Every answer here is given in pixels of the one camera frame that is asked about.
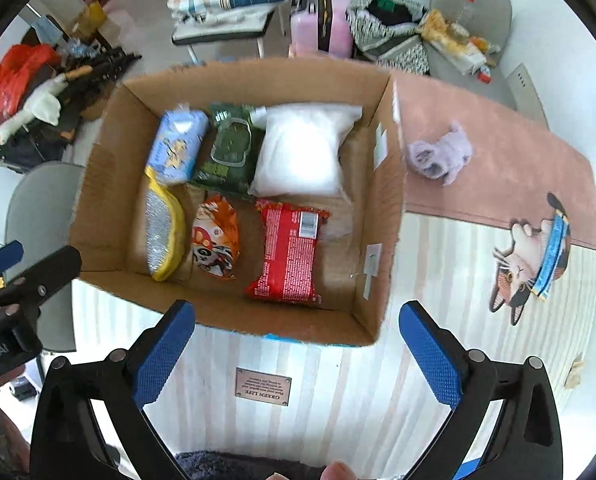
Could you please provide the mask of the operator fingertip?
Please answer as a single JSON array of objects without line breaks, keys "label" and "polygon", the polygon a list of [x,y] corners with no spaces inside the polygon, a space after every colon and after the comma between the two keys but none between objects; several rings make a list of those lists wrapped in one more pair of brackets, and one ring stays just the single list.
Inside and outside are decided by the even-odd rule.
[{"label": "operator fingertip", "polygon": [[334,462],[323,470],[321,480],[357,480],[357,476],[347,464]]}]

